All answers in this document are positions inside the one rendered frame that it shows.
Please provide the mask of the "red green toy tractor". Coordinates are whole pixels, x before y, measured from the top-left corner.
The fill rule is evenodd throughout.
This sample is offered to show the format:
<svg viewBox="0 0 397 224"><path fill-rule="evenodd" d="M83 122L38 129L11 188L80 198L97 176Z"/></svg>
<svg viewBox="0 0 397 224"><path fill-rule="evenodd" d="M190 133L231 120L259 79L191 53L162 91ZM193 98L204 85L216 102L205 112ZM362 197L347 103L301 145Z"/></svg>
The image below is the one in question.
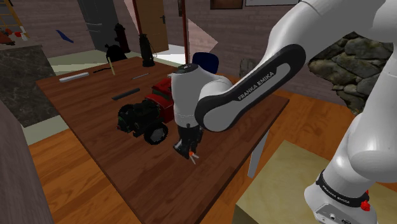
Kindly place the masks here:
<svg viewBox="0 0 397 224"><path fill-rule="evenodd" d="M167 123L174 119L171 79L152 86L152 93L142 102L126 104L118 111L116 128L134 137L143 136L150 145L160 144L168 135Z"/></svg>

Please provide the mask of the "brown wooden table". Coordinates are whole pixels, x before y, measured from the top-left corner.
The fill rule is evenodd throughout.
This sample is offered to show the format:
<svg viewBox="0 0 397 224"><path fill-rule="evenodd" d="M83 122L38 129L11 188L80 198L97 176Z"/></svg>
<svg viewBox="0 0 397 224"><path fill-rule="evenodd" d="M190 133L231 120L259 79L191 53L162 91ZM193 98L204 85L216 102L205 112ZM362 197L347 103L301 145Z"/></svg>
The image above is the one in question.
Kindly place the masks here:
<svg viewBox="0 0 397 224"><path fill-rule="evenodd" d="M37 85L141 224L199 224L288 103L270 95L231 129L205 132L193 164L173 148L179 138L174 122L158 145L116 128L119 109L141 102L174 67L143 67L141 58L133 57L115 62L114 70L115 75L101 65L85 69L84 78L61 83L53 76ZM112 100L134 88L140 91Z"/></svg>

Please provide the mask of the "black flat bar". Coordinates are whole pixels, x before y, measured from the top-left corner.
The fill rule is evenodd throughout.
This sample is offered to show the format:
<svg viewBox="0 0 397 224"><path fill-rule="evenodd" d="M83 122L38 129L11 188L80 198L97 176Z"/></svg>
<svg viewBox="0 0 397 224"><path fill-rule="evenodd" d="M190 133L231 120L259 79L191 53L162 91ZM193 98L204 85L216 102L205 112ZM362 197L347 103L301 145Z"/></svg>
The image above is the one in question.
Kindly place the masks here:
<svg viewBox="0 0 397 224"><path fill-rule="evenodd" d="M124 98L126 96L132 95L132 94L137 93L139 91L140 91L140 88L134 88L132 90L126 91L126 92L124 92L122 94L118 94L118 95L112 97L112 100L117 101L119 99L122 99L122 98Z"/></svg>

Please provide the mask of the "blue chair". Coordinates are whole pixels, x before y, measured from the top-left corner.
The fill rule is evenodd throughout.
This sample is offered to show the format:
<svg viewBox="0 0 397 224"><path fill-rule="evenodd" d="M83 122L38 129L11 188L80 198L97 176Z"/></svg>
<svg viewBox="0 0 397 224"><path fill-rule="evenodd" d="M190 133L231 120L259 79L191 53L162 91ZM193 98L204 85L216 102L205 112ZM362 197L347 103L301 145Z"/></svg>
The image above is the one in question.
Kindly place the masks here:
<svg viewBox="0 0 397 224"><path fill-rule="evenodd" d="M219 58L209 52L195 52L192 57L192 63L199 65L202 69L216 74L218 72Z"/></svg>

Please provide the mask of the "red pole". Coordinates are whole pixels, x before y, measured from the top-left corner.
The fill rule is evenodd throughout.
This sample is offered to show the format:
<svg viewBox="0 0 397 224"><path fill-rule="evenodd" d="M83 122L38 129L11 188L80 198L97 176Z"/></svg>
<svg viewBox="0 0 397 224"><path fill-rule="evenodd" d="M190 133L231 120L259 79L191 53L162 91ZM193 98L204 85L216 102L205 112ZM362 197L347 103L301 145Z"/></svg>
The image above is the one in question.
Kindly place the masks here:
<svg viewBox="0 0 397 224"><path fill-rule="evenodd" d="M189 56L189 41L188 41L188 19L186 17L186 8L185 8L185 0L181 0L181 11L182 11L182 20L183 20L183 40L184 40L184 49L185 49L185 63L190 63Z"/></svg>

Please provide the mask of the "black rounded kettle shape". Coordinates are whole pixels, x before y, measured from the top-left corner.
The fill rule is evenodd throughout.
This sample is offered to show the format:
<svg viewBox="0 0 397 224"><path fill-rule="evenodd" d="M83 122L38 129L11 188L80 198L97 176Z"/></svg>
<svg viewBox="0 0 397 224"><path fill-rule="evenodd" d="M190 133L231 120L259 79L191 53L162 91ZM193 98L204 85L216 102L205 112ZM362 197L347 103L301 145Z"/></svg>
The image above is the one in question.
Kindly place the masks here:
<svg viewBox="0 0 397 224"><path fill-rule="evenodd" d="M109 46L106 44L105 47L107 48L106 58L109 63L127 59L127 56L118 45Z"/></svg>

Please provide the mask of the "tan robot stand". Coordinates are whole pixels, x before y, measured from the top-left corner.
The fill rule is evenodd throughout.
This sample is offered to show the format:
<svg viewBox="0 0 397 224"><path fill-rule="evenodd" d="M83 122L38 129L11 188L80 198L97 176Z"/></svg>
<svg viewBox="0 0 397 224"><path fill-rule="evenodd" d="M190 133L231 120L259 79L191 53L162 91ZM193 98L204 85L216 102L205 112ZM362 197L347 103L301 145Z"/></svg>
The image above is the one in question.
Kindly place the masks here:
<svg viewBox="0 0 397 224"><path fill-rule="evenodd" d="M303 193L328 163L283 141L237 201L232 224L319 224Z"/></svg>

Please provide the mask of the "brown wooden door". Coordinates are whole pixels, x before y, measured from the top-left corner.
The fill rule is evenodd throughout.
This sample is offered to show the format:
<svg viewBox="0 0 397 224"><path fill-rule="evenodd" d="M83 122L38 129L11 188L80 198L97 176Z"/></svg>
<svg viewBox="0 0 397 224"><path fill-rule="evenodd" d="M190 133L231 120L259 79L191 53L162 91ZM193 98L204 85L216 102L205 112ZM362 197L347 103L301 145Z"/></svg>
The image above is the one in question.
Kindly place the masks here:
<svg viewBox="0 0 397 224"><path fill-rule="evenodd" d="M169 49L163 0L136 0L141 33L145 34L153 52Z"/></svg>

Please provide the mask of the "dark red hydrant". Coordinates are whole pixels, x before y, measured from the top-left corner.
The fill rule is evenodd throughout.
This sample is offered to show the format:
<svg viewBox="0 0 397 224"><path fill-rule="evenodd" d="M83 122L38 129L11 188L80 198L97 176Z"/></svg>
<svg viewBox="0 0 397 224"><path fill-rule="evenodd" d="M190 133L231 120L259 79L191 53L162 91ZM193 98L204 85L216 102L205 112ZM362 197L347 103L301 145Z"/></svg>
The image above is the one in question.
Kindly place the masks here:
<svg viewBox="0 0 397 224"><path fill-rule="evenodd" d="M124 53L130 53L124 26L120 23L117 23L115 25L114 31L116 32L115 41L119 43L120 48Z"/></svg>

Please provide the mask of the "white flat bar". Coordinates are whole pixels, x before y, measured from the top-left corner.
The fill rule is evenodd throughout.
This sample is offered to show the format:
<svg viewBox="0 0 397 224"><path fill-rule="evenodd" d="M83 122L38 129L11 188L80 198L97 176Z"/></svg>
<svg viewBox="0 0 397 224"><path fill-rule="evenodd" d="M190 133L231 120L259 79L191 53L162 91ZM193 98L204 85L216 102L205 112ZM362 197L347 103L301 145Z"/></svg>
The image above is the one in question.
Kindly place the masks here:
<svg viewBox="0 0 397 224"><path fill-rule="evenodd" d="M72 80L76 80L76 79L79 79L79 78L84 78L84 77L86 77L88 75L89 75L88 72L74 74L74 75L71 75L71 76L66 76L66 77L60 78L59 81L61 83L64 83L64 82L67 82L67 81L72 81Z"/></svg>

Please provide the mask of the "dark grey tall cabinet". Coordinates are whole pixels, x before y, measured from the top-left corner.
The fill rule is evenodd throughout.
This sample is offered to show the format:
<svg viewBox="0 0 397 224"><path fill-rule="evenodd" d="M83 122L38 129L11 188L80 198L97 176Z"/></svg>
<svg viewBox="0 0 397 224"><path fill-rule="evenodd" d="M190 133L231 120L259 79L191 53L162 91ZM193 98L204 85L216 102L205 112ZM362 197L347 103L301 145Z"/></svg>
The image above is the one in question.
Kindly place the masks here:
<svg viewBox="0 0 397 224"><path fill-rule="evenodd" d="M115 25L118 23L113 0L77 0L87 31L96 50L106 52L106 45L115 45Z"/></svg>

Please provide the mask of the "stone fireplace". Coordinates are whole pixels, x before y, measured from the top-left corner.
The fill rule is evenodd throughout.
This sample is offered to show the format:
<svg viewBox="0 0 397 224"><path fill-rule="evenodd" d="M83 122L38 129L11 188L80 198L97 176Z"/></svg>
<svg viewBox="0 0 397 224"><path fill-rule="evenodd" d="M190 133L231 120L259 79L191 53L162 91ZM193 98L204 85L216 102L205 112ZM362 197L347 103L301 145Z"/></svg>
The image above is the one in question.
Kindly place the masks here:
<svg viewBox="0 0 397 224"><path fill-rule="evenodd" d="M358 115L393 50L392 43L352 32L313 57L308 67L316 76L331 82L332 90L352 114Z"/></svg>

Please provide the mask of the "dark marble counter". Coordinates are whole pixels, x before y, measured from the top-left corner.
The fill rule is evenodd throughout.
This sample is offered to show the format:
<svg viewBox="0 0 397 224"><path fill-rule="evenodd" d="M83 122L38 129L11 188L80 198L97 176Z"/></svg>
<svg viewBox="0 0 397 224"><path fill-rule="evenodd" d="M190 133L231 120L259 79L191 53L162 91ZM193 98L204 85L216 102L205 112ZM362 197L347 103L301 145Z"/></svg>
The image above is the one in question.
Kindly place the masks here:
<svg viewBox="0 0 397 224"><path fill-rule="evenodd" d="M36 85L55 76L41 46L0 50L0 101L23 127L57 116L56 109Z"/></svg>

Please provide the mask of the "yellow ladder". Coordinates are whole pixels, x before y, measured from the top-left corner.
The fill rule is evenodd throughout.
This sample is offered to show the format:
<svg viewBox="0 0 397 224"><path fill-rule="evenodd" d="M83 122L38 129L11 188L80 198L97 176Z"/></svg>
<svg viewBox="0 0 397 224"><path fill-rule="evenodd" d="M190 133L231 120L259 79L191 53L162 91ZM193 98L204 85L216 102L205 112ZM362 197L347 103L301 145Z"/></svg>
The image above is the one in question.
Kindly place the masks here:
<svg viewBox="0 0 397 224"><path fill-rule="evenodd" d="M14 10L11 0L0 0L0 28L16 33L17 37L28 40L29 35Z"/></svg>

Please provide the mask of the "brown wall picture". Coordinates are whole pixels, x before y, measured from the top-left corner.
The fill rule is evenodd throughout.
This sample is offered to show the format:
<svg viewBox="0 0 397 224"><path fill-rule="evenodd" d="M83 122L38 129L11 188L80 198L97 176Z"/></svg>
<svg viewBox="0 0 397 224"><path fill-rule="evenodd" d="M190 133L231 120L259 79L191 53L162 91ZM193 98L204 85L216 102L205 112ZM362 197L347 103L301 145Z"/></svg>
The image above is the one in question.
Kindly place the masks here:
<svg viewBox="0 0 397 224"><path fill-rule="evenodd" d="M242 9L244 0L210 0L211 10Z"/></svg>

